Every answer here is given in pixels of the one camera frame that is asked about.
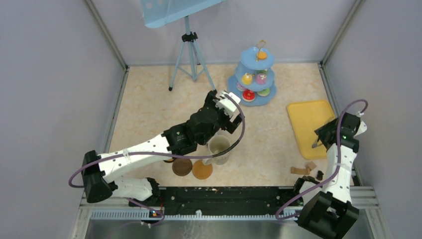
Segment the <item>purple donut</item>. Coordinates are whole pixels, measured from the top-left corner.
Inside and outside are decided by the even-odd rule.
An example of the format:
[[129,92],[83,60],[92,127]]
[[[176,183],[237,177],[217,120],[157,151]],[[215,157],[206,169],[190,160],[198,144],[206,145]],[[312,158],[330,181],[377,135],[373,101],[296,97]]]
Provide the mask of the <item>purple donut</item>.
[[239,91],[244,92],[247,90],[243,85],[241,85],[239,82],[236,83],[236,87]]

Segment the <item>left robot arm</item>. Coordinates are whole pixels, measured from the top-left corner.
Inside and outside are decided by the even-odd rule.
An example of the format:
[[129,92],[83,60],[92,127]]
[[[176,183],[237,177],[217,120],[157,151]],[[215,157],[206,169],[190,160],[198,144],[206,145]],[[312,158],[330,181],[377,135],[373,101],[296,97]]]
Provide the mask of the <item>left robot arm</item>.
[[199,145],[210,144],[218,131],[234,133],[245,126],[241,99],[234,93],[208,92],[204,105],[183,123],[164,130],[138,145],[112,153],[91,150],[84,155],[81,169],[82,188],[88,203],[110,197],[131,198],[153,206],[159,201],[154,179],[127,178],[125,174],[146,165],[170,159],[193,159]]

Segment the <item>green cupcake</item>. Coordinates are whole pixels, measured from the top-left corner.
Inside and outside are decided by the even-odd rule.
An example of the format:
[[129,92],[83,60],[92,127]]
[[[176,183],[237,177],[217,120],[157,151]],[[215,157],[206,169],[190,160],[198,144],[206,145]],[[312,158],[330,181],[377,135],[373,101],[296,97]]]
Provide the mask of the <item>green cupcake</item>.
[[267,75],[267,74],[268,74],[268,70],[267,70],[267,69],[257,70],[257,74],[264,74],[264,75]]

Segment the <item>yellow cupcake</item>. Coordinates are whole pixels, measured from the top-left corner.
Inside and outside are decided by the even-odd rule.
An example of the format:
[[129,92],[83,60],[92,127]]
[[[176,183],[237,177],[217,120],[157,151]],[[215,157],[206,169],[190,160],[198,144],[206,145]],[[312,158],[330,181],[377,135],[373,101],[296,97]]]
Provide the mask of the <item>yellow cupcake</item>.
[[250,73],[245,73],[242,77],[241,77],[241,82],[244,85],[251,85],[253,83],[253,78],[254,75],[250,74]]

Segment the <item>metal tongs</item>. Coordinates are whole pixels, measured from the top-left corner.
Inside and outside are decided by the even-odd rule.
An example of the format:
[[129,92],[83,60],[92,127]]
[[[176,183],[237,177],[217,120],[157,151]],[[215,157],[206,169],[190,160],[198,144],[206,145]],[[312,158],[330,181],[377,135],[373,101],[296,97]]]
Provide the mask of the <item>metal tongs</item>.
[[320,139],[319,138],[317,138],[315,141],[314,141],[314,143],[312,144],[312,148],[316,148],[316,147],[319,147],[319,146],[322,146],[323,145],[323,143],[320,141]]

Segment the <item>pink cupcake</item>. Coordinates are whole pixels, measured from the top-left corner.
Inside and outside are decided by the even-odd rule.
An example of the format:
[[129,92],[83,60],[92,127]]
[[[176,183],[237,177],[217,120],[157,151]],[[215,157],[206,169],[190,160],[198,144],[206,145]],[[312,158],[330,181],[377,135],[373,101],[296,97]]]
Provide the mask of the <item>pink cupcake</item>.
[[256,74],[255,82],[259,85],[265,85],[267,82],[267,75],[265,73]]

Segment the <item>red donut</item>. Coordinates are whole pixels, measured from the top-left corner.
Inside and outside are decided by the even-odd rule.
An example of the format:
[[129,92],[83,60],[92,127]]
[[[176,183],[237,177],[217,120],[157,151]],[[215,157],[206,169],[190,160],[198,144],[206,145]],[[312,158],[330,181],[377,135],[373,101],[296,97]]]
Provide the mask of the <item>red donut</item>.
[[243,93],[242,93],[242,99],[245,102],[252,102],[252,101],[255,100],[255,98],[256,98],[255,92],[251,91],[249,89],[243,91]]

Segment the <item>green donut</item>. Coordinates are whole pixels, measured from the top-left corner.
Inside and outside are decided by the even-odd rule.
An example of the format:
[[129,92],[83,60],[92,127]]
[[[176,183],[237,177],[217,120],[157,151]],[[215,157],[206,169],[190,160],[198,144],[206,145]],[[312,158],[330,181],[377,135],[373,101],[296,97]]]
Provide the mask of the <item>green donut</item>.
[[263,89],[263,90],[258,91],[256,93],[257,93],[257,95],[259,95],[261,97],[266,97],[266,96],[268,96],[270,94],[270,89],[269,88],[266,88],[266,89]]

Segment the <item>orange biscuit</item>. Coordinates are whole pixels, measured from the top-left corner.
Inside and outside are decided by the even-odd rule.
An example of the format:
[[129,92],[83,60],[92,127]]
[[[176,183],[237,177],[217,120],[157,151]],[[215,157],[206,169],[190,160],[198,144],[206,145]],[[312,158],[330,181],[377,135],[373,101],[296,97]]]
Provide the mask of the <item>orange biscuit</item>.
[[268,57],[265,51],[258,51],[256,54],[256,61],[266,60]]

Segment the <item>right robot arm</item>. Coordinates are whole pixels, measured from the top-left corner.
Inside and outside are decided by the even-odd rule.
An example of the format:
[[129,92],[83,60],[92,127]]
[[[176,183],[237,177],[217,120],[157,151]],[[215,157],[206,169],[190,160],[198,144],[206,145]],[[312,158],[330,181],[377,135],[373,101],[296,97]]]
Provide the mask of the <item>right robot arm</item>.
[[345,113],[315,130],[317,141],[326,148],[328,182],[321,185],[315,178],[303,176],[292,191],[293,201],[304,206],[297,224],[323,239],[343,238],[359,217],[359,210],[352,205],[350,182],[359,150],[355,136],[367,129],[361,116]]

